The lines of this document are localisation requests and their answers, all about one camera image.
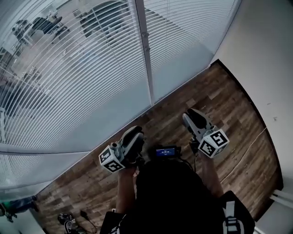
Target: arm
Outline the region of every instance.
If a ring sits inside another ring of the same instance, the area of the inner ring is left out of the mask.
[[[125,214],[134,207],[136,196],[134,193],[133,174],[136,168],[125,168],[118,174],[118,194],[116,212]]]
[[[202,152],[198,151],[202,161],[202,182],[210,190],[213,196],[221,197],[224,195],[221,182],[216,172],[213,159],[208,158]]]

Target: white cube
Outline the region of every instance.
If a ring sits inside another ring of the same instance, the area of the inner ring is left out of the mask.
[[[217,130],[202,138],[198,149],[209,158],[215,157],[229,144],[229,139],[223,130]]]
[[[104,151],[99,155],[100,164],[109,172],[114,173],[125,168],[114,154],[114,150],[108,145]]]

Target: small display screen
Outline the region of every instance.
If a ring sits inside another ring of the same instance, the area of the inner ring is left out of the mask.
[[[156,150],[157,156],[173,156],[175,155],[175,148],[170,149],[157,149]]]

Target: wood flooring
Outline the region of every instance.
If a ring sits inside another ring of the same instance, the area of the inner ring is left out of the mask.
[[[182,124],[182,114],[190,107],[207,114],[213,124],[225,131],[230,144],[214,159],[222,186],[225,191],[232,190],[251,215],[259,218],[270,204],[269,196],[273,190],[282,187],[277,156],[267,131],[263,132],[262,120],[246,94],[220,63],[215,63],[41,191],[37,197],[42,227],[50,234],[63,234],[57,216],[70,212],[81,226],[93,231],[89,222],[80,217],[80,210],[86,211],[91,221],[101,227],[105,213],[115,207],[117,174],[103,170],[98,155],[130,126],[142,126],[145,148],[155,143],[181,146],[183,158],[193,165],[190,134]],[[196,170],[201,174],[199,160]]]

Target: white cable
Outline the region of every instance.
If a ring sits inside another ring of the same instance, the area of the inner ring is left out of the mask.
[[[227,178],[229,177],[234,171],[235,169],[238,167],[238,165],[242,162],[242,159],[246,156],[247,152],[249,151],[250,147],[254,144],[254,142],[256,142],[256,140],[258,139],[258,137],[267,129],[267,127],[265,127],[264,130],[261,131],[260,134],[257,135],[257,137],[255,138],[255,140],[250,144],[250,146],[248,147],[248,149],[246,150],[246,152],[244,153],[244,155],[242,156],[241,160],[237,163],[237,165],[233,168],[233,170],[224,178],[222,179],[221,183]]]

